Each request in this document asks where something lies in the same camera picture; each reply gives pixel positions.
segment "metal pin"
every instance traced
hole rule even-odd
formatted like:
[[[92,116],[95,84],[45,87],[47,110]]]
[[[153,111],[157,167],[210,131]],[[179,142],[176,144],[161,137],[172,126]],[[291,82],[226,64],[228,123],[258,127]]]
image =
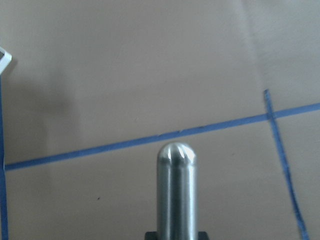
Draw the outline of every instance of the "metal pin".
[[[198,240],[197,156],[185,143],[169,143],[158,153],[156,236]]]

